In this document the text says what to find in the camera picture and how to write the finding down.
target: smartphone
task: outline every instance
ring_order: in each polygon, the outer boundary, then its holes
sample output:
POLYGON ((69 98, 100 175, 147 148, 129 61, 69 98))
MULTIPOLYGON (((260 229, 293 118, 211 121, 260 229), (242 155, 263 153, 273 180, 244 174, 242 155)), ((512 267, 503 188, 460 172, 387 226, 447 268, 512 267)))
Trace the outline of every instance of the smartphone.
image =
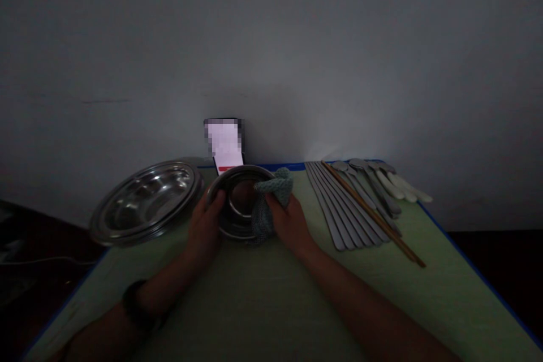
POLYGON ((243 120, 234 118, 205 119, 205 138, 213 156, 217 174, 245 164, 243 120))

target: black bracelet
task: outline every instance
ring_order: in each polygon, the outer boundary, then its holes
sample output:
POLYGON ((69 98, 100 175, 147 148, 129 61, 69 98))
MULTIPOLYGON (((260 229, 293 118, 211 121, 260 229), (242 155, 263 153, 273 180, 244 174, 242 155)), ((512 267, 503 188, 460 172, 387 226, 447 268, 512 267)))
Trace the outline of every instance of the black bracelet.
POLYGON ((153 318, 139 306, 136 300, 137 289, 143 286, 147 280, 139 280, 130 285, 123 294, 123 308, 128 319, 141 331, 150 333, 160 321, 162 327, 166 322, 169 311, 162 318, 153 318))

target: chopsticks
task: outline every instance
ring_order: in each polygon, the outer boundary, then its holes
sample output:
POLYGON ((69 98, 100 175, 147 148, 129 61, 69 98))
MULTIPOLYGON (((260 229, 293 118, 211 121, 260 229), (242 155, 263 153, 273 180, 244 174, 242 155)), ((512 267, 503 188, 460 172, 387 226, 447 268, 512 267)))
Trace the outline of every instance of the chopsticks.
POLYGON ((358 195, 349 184, 334 171, 330 165, 322 161, 322 164, 326 167, 328 172, 341 184, 341 186, 358 202, 358 204, 364 208, 364 210, 372 217, 372 219, 383 229, 386 235, 400 248, 400 250, 413 262, 417 263, 420 267, 425 268, 426 263, 421 260, 416 253, 400 238, 396 232, 375 212, 366 202, 358 195))

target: stack of bowls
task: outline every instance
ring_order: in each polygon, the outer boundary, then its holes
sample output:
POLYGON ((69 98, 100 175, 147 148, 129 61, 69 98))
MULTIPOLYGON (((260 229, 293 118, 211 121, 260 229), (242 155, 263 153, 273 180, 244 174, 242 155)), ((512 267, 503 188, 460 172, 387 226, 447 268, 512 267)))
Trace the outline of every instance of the stack of bowls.
POLYGON ((235 240, 255 238, 251 227, 253 206, 256 202, 255 183, 268 181, 275 176, 262 167, 242 165, 222 173, 209 187, 206 205, 209 207, 217 192, 226 192, 225 205, 219 215, 221 233, 235 240))
POLYGON ((203 188, 203 177, 186 162, 147 167, 100 202, 90 221, 90 236, 105 246, 132 246, 156 238, 176 225, 203 188))

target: finger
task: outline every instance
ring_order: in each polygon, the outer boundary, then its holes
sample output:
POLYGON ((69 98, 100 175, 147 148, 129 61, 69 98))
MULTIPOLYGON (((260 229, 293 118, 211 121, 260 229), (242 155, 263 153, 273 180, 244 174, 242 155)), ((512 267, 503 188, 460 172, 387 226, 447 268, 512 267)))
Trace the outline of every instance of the finger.
POLYGON ((277 198, 275 198, 275 195, 273 195, 272 193, 266 194, 266 202, 270 206, 272 214, 279 210, 283 210, 283 207, 281 206, 277 198))
POLYGON ((219 212, 221 212, 223 205, 225 204, 225 199, 226 199, 226 192, 220 189, 217 192, 217 195, 215 196, 215 199, 213 200, 212 204, 209 206, 209 208, 205 212, 205 215, 212 218, 218 216, 219 212))
POLYGON ((194 209, 192 210, 192 217, 195 219, 200 219, 205 212, 205 201, 208 198, 208 191, 211 186, 207 187, 204 194, 202 195, 202 198, 200 198, 200 201, 196 204, 194 209))
POLYGON ((286 208, 287 212, 297 207, 301 207, 300 201, 298 201, 298 198, 296 198, 294 194, 290 194, 290 197, 288 198, 288 205, 286 208))

